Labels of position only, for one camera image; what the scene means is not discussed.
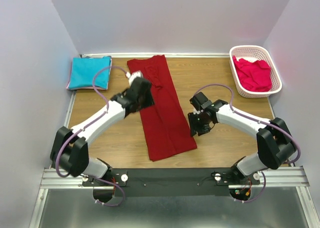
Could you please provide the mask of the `dark red t-shirt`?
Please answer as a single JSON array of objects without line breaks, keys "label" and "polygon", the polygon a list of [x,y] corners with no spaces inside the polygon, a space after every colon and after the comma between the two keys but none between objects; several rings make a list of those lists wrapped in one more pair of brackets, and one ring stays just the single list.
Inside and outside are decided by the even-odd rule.
[{"label": "dark red t-shirt", "polygon": [[151,82],[154,105],[140,112],[149,159],[155,162],[196,149],[165,56],[132,59],[127,66]]}]

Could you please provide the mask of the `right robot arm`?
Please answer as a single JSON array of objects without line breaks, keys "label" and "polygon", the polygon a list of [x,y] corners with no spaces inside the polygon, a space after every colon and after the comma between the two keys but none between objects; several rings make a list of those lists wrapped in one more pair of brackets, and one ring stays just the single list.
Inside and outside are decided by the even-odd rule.
[{"label": "right robot arm", "polygon": [[212,102],[202,92],[190,99],[190,135],[204,135],[221,123],[256,139],[257,152],[235,162],[226,174],[228,181],[241,184],[248,176],[265,169],[276,170],[298,151],[283,119],[263,119],[232,107],[223,100]]}]

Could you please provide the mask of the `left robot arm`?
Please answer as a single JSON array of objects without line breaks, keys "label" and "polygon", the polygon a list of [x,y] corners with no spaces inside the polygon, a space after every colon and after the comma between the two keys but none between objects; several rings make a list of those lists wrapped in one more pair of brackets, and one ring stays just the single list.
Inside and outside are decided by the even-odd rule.
[{"label": "left robot arm", "polygon": [[145,78],[135,77],[129,88],[115,94],[106,105],[85,121],[72,128],[58,129],[50,159],[60,177],[86,175],[101,186],[110,182],[110,165],[89,156],[89,146],[109,127],[129,114],[154,105],[152,84]]}]

